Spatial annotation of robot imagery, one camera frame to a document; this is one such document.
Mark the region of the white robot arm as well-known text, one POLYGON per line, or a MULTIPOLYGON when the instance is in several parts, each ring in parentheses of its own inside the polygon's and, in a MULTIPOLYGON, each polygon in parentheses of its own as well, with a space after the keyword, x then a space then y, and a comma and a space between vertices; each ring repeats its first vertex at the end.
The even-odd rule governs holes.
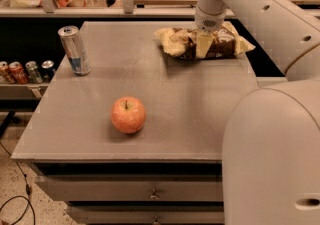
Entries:
POLYGON ((224 3, 286 79, 258 88, 225 127, 225 225, 320 225, 320 29, 288 0, 198 0, 195 21, 224 3))

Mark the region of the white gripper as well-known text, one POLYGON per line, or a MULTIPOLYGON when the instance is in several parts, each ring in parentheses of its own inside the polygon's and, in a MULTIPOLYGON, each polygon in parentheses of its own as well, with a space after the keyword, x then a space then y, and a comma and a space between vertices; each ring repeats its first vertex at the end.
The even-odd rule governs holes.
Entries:
POLYGON ((201 29, 196 38, 196 58, 204 59, 213 42, 213 31, 218 30, 224 22, 227 10, 217 14, 209 14, 196 7, 194 20, 195 25, 201 29))

